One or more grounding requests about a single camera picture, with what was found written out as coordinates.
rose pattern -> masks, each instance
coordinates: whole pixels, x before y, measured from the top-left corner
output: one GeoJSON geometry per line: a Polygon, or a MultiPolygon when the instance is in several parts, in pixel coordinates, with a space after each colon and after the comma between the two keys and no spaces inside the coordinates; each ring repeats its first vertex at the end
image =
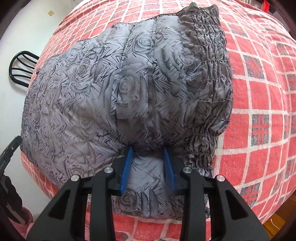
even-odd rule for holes
{"type": "Polygon", "coordinates": [[[25,99],[21,150],[60,188],[132,145],[128,190],[112,198],[113,211],[181,220],[184,199],[168,196],[159,150],[173,146],[187,165],[213,175],[233,98],[223,34],[217,6],[192,3],[78,41],[38,70],[25,99]]]}
{"type": "Polygon", "coordinates": [[[133,52],[136,54],[149,54],[153,47],[152,35],[142,32],[133,39],[133,52]]]}
{"type": "Polygon", "coordinates": [[[115,238],[117,241],[126,241],[128,239],[128,235],[126,233],[115,231],[115,238]]]}

chair backrest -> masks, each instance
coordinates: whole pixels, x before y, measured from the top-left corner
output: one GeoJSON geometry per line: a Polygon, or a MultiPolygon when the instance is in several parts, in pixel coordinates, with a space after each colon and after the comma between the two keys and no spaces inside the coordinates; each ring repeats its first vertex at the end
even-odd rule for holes
{"type": "Polygon", "coordinates": [[[16,54],[12,58],[10,65],[9,65],[10,79],[18,85],[22,85],[24,87],[29,87],[28,83],[23,82],[20,79],[23,79],[23,80],[24,80],[24,78],[29,79],[29,80],[31,79],[32,74],[33,74],[33,70],[35,69],[38,59],[39,59],[39,57],[37,55],[35,55],[29,51],[21,51],[18,54],[16,54]]]}

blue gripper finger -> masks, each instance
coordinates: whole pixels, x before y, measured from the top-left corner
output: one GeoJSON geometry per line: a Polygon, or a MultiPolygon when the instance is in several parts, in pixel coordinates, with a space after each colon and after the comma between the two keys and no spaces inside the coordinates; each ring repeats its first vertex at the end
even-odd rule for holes
{"type": "Polygon", "coordinates": [[[133,148],[129,147],[128,154],[126,156],[126,160],[124,162],[124,166],[123,166],[122,173],[121,173],[121,178],[120,178],[119,192],[120,192],[121,195],[123,195],[123,193],[126,191],[126,188],[127,188],[127,185],[128,185],[129,175],[130,175],[130,172],[131,172],[131,165],[133,163],[133,159],[134,159],[133,148]]]}
{"type": "Polygon", "coordinates": [[[164,152],[163,165],[164,165],[165,182],[169,190],[172,193],[175,193],[176,191],[175,172],[173,170],[173,166],[170,160],[170,155],[166,147],[164,147],[163,152],[164,152]]]}

white wall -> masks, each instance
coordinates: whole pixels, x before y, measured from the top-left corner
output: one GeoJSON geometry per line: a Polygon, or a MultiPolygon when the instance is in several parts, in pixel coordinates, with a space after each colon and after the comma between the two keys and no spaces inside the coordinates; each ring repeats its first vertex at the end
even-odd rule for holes
{"type": "Polygon", "coordinates": [[[76,6],[82,6],[83,4],[80,4],[81,2],[85,0],[70,0],[72,2],[72,7],[75,8],[76,6]]]}
{"type": "MultiPolygon", "coordinates": [[[[27,92],[27,88],[9,79],[9,63],[16,53],[23,50],[40,56],[50,36],[72,8],[70,0],[32,0],[17,14],[0,40],[0,153],[15,136],[20,135],[27,92]],[[51,17],[47,14],[50,10],[54,11],[51,17]]],[[[11,178],[23,200],[23,206],[33,215],[39,214],[49,199],[22,167],[19,148],[5,174],[11,178]]]]}

cable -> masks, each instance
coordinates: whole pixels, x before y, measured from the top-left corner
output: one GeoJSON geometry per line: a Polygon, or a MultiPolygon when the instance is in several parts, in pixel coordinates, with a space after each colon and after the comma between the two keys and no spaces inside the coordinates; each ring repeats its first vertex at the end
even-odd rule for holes
{"type": "Polygon", "coordinates": [[[271,223],[273,226],[275,226],[278,230],[281,230],[278,226],[276,226],[273,222],[272,222],[272,218],[270,219],[271,223]]]}

